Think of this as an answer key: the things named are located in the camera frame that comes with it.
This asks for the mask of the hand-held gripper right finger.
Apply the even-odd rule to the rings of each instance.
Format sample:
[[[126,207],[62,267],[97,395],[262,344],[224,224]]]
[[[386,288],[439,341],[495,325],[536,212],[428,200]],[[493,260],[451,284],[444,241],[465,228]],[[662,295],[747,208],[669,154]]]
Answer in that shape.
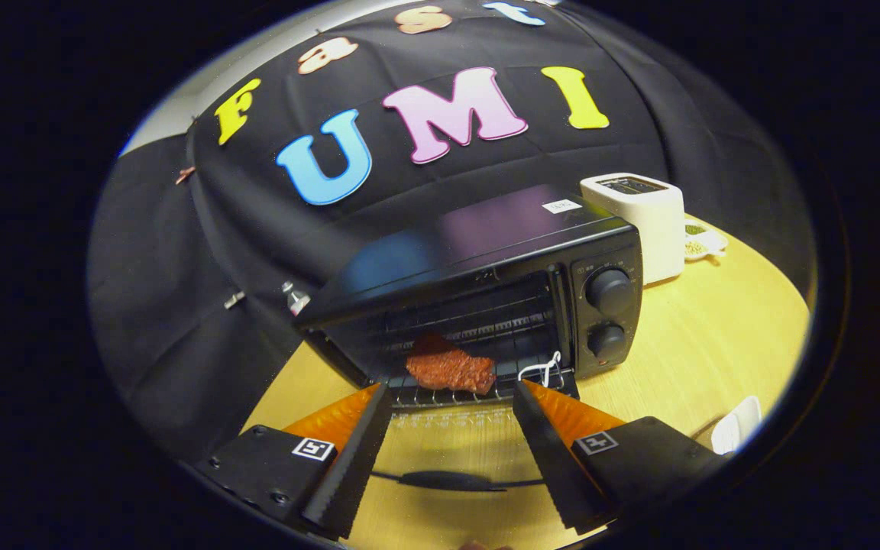
[[[580,535],[667,507],[726,463],[653,416],[624,422],[530,380],[516,383],[513,413],[563,526]]]

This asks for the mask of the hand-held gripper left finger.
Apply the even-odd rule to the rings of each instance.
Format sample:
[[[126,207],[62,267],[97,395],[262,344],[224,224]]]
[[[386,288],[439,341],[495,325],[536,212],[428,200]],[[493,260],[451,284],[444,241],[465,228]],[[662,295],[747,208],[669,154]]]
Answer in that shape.
[[[287,528],[348,539],[393,401],[376,383],[284,429],[254,425],[201,460],[200,476]]]

